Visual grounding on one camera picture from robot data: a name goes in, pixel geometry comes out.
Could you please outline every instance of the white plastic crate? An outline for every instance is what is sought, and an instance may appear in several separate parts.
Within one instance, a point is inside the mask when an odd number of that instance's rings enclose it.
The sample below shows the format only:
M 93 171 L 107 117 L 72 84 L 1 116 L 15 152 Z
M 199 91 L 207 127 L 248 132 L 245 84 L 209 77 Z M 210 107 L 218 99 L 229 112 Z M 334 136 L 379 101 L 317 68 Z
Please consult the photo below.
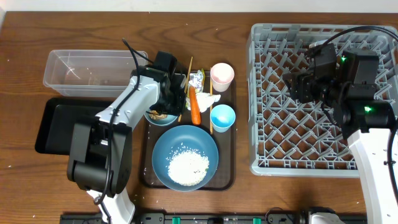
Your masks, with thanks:
M 250 169 L 256 175 L 359 177 L 340 128 L 322 112 L 321 103 L 290 98 L 282 74 L 304 71 L 304 52 L 316 41 L 354 26 L 255 24 L 247 42 Z M 385 27 L 397 33 L 393 27 Z M 375 99 L 395 103 L 397 42 L 375 30 L 351 32 L 333 41 L 336 54 L 352 47 L 375 51 L 380 58 Z

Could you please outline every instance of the small blue bowl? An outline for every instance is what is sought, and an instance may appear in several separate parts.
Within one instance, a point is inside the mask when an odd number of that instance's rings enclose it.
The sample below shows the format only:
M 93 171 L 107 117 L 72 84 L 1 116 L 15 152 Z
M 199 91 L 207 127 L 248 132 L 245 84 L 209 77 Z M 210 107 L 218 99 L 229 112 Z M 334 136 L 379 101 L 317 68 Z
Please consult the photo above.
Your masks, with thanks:
M 169 177 L 170 161 L 174 151 L 183 152 L 189 149 L 198 149 L 197 153 L 207 156 L 209 168 L 205 178 L 193 186 L 182 186 Z M 152 153 L 152 166 L 159 180 L 168 188 L 187 192 L 199 189 L 211 180 L 218 166 L 218 149 L 213 138 L 204 130 L 191 126 L 181 125 L 166 131 L 156 142 Z
M 149 121 L 151 124 L 158 125 L 158 126 L 167 126 L 172 124 L 178 117 L 174 115 L 167 115 L 165 119 L 159 119 L 159 120 L 154 120 L 149 117 L 148 113 L 144 113 L 145 118 L 147 121 Z
M 210 113 L 213 128 L 219 133 L 226 132 L 234 124 L 235 119 L 235 111 L 228 105 L 218 105 Z

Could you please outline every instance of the orange carrot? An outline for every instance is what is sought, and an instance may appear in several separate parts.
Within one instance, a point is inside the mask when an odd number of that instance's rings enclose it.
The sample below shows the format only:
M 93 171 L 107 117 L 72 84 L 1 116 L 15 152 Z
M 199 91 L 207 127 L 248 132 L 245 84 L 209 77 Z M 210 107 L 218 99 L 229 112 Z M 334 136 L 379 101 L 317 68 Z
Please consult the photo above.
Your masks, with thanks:
M 192 123 L 194 125 L 199 125 L 201 122 L 200 110 L 197 102 L 197 94 L 195 93 L 195 88 L 193 86 L 189 87 L 189 100 L 191 102 Z

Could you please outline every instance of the wooden table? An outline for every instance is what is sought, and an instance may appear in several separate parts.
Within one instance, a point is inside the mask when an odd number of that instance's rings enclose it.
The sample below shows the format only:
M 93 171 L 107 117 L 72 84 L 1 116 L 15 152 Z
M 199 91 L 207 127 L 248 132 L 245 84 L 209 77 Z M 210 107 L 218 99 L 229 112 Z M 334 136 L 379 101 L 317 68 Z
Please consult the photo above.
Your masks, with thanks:
M 43 86 L 54 49 L 125 49 L 125 37 L 154 58 L 172 52 L 193 68 L 228 62 L 237 83 L 236 179 L 224 192 L 148 189 L 138 181 L 143 119 L 134 130 L 127 191 L 139 208 L 169 213 L 266 213 L 324 206 L 364 213 L 359 179 L 258 177 L 249 170 L 246 41 L 255 23 L 369 24 L 398 27 L 397 14 L 8 12 L 0 33 L 0 223 L 58 223 L 63 213 L 98 212 L 67 179 L 67 156 L 38 154 L 37 131 L 48 99 Z

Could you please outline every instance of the rice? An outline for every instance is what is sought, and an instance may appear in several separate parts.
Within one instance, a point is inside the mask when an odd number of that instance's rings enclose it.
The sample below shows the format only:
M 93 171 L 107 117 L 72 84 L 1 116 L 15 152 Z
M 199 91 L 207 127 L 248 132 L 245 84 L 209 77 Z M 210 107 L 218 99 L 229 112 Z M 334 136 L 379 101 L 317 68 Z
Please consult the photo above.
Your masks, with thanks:
M 207 156 L 201 156 L 197 149 L 174 153 L 170 160 L 169 177 L 182 186 L 199 184 L 209 168 Z

